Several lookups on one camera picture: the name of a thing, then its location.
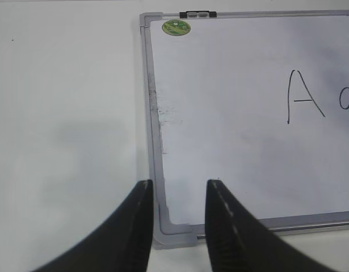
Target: black clip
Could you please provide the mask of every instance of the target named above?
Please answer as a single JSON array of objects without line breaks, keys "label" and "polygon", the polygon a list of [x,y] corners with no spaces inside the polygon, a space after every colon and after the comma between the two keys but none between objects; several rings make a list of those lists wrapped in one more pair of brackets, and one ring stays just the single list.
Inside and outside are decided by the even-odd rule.
[{"label": "black clip", "polygon": [[217,12],[208,10],[191,10],[180,12],[179,17],[181,19],[185,18],[216,18]]}]

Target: whiteboard surface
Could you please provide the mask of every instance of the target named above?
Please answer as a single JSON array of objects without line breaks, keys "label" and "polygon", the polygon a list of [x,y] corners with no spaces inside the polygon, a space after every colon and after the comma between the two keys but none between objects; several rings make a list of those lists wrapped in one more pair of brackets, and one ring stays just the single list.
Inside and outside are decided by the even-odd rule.
[{"label": "whiteboard surface", "polygon": [[[181,37],[164,22],[151,35],[171,221],[204,223],[217,178],[259,219],[349,211],[349,17],[188,20]],[[294,102],[310,99],[295,72],[287,124],[292,70],[325,117]]]}]

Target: white table surface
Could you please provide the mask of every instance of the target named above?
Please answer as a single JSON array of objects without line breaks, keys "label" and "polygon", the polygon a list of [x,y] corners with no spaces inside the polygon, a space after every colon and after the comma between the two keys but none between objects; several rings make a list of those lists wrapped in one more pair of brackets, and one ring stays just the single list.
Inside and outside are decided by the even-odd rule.
[{"label": "white table surface", "polygon": [[[105,220],[137,180],[148,178],[141,13],[325,9],[349,9],[349,0],[0,3],[0,90],[6,94],[0,112],[15,113],[7,120],[0,116],[0,272],[30,271],[69,249]],[[24,92],[9,96],[21,86]],[[69,95],[62,102],[68,89],[90,103]],[[22,107],[27,103],[30,110]],[[73,105],[70,120],[65,112],[50,112],[50,103]],[[100,110],[90,108],[97,103]],[[32,116],[41,119],[34,124]],[[61,126],[53,131],[45,118]],[[284,239],[349,271],[349,231]],[[205,245],[152,250],[148,267],[210,270]]]}]

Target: black marker writing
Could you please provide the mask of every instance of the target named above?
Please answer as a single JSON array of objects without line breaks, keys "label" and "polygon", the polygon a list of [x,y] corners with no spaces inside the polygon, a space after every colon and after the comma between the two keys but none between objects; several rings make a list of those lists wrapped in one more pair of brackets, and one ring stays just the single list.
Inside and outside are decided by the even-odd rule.
[{"label": "black marker writing", "polygon": [[342,95],[344,93],[345,90],[349,90],[349,87],[345,87],[341,90],[340,94],[339,94],[339,105],[342,109],[349,109],[349,101],[348,101],[348,105],[346,107],[343,106],[342,104]]},{"label": "black marker writing", "polygon": [[[289,77],[289,86],[288,86],[288,124],[290,124],[290,86],[292,84],[292,77],[293,77],[293,74],[294,74],[295,70],[293,70],[290,74],[290,77]],[[308,90],[308,87],[306,86],[305,82],[304,82],[304,79],[303,79],[303,76],[301,75],[300,71],[297,70],[300,78],[301,78],[301,81],[303,82],[303,85],[304,85],[304,88],[306,89],[310,99],[302,99],[302,100],[294,100],[294,102],[305,102],[305,101],[312,101],[314,103],[314,105],[317,107],[317,109],[319,110],[319,112],[323,115],[323,117],[326,117],[323,113],[323,111],[320,109],[320,107],[318,106],[318,104],[316,103],[316,101],[313,99],[312,95],[310,94],[309,90]]]}]

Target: sticker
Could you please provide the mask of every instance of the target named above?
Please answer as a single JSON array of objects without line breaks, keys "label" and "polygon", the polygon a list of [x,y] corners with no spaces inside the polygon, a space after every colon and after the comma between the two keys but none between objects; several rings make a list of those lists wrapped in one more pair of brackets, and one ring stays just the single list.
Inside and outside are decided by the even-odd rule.
[{"label": "sticker", "polygon": [[171,20],[162,25],[165,33],[171,36],[183,36],[191,31],[191,26],[185,21]]}]

